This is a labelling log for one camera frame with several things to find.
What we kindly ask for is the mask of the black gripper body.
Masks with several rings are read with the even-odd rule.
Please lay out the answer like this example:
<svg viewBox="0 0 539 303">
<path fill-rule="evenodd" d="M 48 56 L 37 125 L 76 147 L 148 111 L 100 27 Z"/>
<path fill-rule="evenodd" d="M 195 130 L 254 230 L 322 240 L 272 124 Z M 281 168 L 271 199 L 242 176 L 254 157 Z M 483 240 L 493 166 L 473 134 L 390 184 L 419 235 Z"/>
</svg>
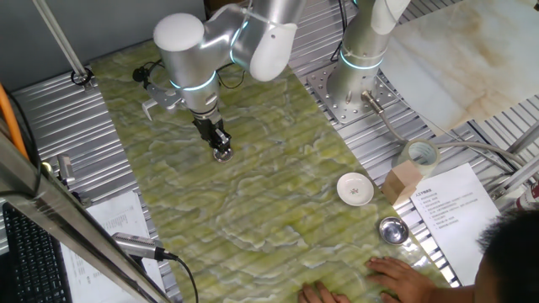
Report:
<svg viewBox="0 0 539 303">
<path fill-rule="evenodd" d="M 225 131 L 222 118 L 217 122 L 195 119 L 193 124 L 199 131 L 201 139 L 206 141 L 210 147 L 230 146 L 231 136 Z"/>
</svg>

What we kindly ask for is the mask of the person's left hand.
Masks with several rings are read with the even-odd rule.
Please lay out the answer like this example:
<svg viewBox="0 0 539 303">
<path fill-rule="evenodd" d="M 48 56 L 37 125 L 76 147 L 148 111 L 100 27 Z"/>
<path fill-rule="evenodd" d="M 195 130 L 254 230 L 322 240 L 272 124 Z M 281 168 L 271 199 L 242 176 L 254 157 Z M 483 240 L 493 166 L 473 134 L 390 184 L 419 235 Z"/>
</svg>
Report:
<svg viewBox="0 0 539 303">
<path fill-rule="evenodd" d="M 346 295 L 333 293 L 322 282 L 304 284 L 297 293 L 298 303 L 350 303 Z"/>
</svg>

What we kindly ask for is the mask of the person's right hand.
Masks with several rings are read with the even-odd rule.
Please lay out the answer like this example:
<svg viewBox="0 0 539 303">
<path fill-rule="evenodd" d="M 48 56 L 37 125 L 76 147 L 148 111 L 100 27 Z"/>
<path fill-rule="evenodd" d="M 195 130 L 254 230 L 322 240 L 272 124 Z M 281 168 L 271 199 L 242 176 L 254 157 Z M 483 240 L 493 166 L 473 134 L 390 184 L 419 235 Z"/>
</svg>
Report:
<svg viewBox="0 0 539 303">
<path fill-rule="evenodd" d="M 394 258 L 371 258 L 366 267 L 374 271 L 369 280 L 395 294 L 382 293 L 384 303 L 428 303 L 433 299 L 434 283 L 407 263 Z"/>
</svg>

